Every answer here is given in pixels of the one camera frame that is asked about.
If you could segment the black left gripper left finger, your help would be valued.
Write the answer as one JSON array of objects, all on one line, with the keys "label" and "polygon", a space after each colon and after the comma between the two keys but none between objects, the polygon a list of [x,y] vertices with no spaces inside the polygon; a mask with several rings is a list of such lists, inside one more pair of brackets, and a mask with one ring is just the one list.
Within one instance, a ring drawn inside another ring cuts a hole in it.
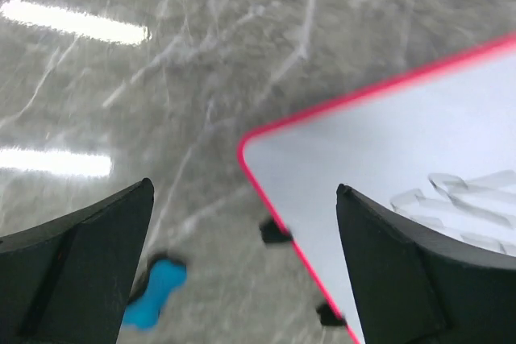
[{"label": "black left gripper left finger", "polygon": [[1,239],[3,343],[114,343],[154,204],[145,178]]}]

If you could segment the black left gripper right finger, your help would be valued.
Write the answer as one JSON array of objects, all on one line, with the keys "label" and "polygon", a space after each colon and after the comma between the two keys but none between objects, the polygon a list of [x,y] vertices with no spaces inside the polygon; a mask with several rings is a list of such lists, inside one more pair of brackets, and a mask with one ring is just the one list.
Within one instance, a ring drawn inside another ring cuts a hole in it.
[{"label": "black left gripper right finger", "polygon": [[515,259],[336,191],[339,236],[367,343],[513,343]]}]

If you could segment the pink framed whiteboard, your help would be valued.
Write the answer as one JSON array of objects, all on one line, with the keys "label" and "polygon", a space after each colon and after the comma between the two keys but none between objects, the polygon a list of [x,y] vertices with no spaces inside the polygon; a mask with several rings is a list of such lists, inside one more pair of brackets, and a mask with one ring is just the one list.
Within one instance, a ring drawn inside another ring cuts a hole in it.
[{"label": "pink framed whiteboard", "polygon": [[515,38],[259,127],[238,157],[325,302],[367,343],[339,236],[340,184],[515,259]]}]

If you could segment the blue whiteboard eraser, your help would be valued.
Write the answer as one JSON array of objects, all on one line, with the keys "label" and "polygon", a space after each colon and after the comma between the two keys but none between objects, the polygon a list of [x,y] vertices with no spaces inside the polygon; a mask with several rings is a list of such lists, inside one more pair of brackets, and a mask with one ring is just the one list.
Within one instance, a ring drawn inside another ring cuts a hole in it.
[{"label": "blue whiteboard eraser", "polygon": [[149,330],[160,317],[170,295],[187,279],[186,266],[169,259],[159,259],[148,269],[143,292],[126,307],[123,328]]}]

